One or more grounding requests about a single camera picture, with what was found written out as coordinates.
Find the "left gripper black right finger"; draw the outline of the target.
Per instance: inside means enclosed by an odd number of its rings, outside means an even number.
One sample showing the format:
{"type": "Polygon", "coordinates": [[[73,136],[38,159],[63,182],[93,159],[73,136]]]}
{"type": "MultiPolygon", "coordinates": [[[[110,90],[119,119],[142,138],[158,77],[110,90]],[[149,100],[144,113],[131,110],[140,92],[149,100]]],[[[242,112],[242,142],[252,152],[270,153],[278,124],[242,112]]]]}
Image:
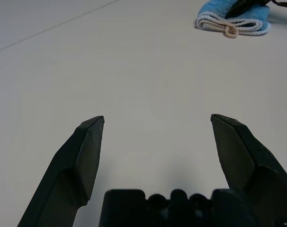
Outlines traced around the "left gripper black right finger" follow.
{"type": "Polygon", "coordinates": [[[211,116],[218,158],[229,188],[248,199],[263,227],[287,227],[287,173],[236,119],[211,116]]]}

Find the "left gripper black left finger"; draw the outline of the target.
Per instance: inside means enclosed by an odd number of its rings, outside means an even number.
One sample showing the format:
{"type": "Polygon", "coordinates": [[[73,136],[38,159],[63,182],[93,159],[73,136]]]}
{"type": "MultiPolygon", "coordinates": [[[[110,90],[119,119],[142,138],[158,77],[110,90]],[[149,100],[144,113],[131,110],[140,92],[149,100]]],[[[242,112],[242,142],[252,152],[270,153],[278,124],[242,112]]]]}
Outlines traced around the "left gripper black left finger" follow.
{"type": "Polygon", "coordinates": [[[54,155],[18,226],[71,227],[91,199],[104,117],[82,122],[54,155]]]}

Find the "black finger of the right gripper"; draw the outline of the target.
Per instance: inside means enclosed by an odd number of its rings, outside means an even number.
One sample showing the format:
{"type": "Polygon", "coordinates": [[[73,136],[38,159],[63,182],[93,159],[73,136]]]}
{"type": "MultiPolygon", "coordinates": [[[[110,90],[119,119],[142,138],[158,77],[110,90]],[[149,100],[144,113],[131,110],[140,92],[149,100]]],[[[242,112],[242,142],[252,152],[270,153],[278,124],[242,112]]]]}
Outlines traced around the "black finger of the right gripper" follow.
{"type": "Polygon", "coordinates": [[[224,18],[234,18],[248,11],[255,5],[266,5],[269,0],[237,0],[228,10],[224,18]]]}

